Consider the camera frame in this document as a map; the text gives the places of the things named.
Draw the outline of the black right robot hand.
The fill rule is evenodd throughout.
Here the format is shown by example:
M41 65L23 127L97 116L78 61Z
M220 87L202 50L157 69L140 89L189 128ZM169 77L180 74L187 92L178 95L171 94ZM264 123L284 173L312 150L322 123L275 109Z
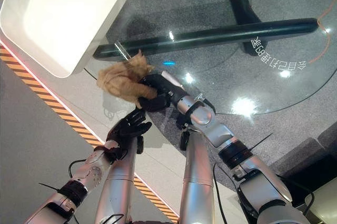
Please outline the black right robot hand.
M138 99L141 107L148 112L163 110L171 104L176 107L180 99L187 95L182 84L167 71L149 74L141 80L141 84L157 91L155 98L140 97Z

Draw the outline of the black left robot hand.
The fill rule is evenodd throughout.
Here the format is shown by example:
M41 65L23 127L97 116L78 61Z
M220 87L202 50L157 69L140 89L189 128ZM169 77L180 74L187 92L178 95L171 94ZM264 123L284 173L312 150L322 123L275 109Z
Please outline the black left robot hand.
M122 160L128 153L129 143L136 139L136 153L142 154L144 150L143 135L151 128L152 123L146 122L145 111L135 108L122 118L107 134L106 142L115 141L118 146L106 152L111 162Z

